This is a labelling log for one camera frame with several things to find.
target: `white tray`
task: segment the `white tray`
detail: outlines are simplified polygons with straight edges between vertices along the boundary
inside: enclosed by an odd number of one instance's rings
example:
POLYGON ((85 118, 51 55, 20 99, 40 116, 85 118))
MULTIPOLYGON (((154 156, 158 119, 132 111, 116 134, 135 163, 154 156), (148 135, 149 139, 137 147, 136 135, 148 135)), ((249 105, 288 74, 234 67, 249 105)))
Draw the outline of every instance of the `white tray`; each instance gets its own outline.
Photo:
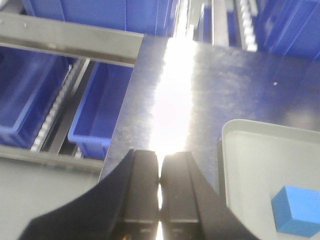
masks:
POLYGON ((235 119, 222 130, 226 204, 261 240, 320 240, 277 232, 272 198, 284 185, 320 191, 320 132, 235 119))

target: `blue plastic bin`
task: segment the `blue plastic bin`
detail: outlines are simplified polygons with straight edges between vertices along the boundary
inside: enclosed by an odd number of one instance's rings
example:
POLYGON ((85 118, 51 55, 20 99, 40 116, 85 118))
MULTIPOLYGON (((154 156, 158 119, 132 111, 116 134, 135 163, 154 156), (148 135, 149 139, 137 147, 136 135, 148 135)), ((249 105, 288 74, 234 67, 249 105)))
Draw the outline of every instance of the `blue plastic bin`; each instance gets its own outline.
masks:
POLYGON ((32 146, 67 71, 65 57, 0 47, 0 144, 32 146))
POLYGON ((320 0, 269 0, 259 8, 260 50, 320 60, 320 0))
POLYGON ((152 35, 172 34, 178 0, 22 0, 28 15, 152 35))
POLYGON ((106 156, 132 70, 96 63, 68 133, 85 157, 106 156))
POLYGON ((199 42, 212 43, 212 9, 209 4, 201 6, 197 33, 199 42))

